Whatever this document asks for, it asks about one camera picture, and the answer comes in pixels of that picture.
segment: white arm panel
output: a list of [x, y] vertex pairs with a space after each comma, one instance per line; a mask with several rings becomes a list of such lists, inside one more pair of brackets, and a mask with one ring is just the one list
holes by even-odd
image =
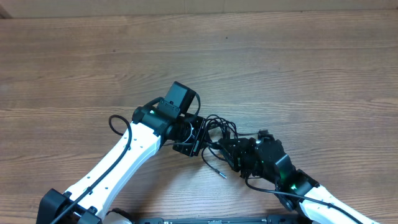
[[[327, 203], [332, 203], [337, 207], [342, 208], [363, 224], [378, 224], [377, 222], [365, 217], [356, 210], [352, 209], [348, 205], [340, 202], [335, 198], [326, 188], [323, 186], [314, 187], [308, 193], [305, 194], [306, 197], [310, 197], [316, 200], [321, 200]], [[328, 208], [326, 205], [321, 205], [316, 202], [311, 202], [309, 200], [304, 200], [300, 203], [301, 209], [305, 216], [309, 219], [316, 221], [321, 224], [334, 224], [334, 223], [345, 223], [345, 224], [356, 224], [352, 219], [347, 217], [345, 214], [334, 208]]]
[[[96, 215], [104, 220], [114, 198], [124, 187], [136, 170], [160, 147], [160, 137], [153, 134], [154, 130], [142, 123], [131, 123], [132, 141], [131, 149], [115, 168], [93, 189], [92, 194], [84, 197], [78, 204], [85, 209], [94, 206], [98, 211]], [[120, 141], [84, 178], [70, 186], [66, 191], [72, 193], [70, 199], [76, 200], [92, 183], [95, 182], [120, 156], [127, 144], [128, 131]]]

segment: wooden table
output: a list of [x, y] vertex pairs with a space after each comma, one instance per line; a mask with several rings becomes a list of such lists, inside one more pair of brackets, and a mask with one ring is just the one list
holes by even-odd
[[[200, 115], [267, 128], [333, 195], [397, 223], [398, 11], [0, 20], [0, 223], [35, 223], [49, 189], [63, 192], [118, 141], [108, 117], [130, 118], [175, 80], [200, 94]], [[112, 207], [164, 218], [284, 212], [206, 157], [227, 180], [164, 147]]]

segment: metal connector tip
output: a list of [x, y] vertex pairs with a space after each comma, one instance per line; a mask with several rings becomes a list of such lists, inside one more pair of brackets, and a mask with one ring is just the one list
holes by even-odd
[[223, 174], [222, 172], [219, 172], [219, 175], [221, 175], [222, 177], [224, 177], [225, 179], [227, 179], [226, 176], [225, 176], [225, 174]]

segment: background wall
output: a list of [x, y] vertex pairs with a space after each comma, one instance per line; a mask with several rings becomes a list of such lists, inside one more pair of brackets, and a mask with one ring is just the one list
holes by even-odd
[[398, 0], [0, 0], [0, 17], [398, 9]]

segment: robotic arm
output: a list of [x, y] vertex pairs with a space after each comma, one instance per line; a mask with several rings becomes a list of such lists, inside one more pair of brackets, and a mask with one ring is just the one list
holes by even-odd
[[[254, 138], [209, 141], [207, 119], [187, 113], [196, 92], [175, 82], [165, 98], [156, 98], [138, 107], [132, 122], [112, 150], [76, 184], [61, 194], [48, 191], [39, 205], [36, 224], [48, 223], [131, 223], [127, 215], [107, 214], [113, 200], [136, 170], [166, 142], [175, 141], [173, 149], [187, 156], [197, 156], [201, 149], [220, 150], [232, 170], [241, 172], [246, 184], [275, 194], [289, 211], [318, 223], [376, 223], [334, 198], [316, 180], [296, 170], [282, 143], [267, 131]], [[253, 187], [249, 176], [259, 176], [275, 183], [275, 190]]]

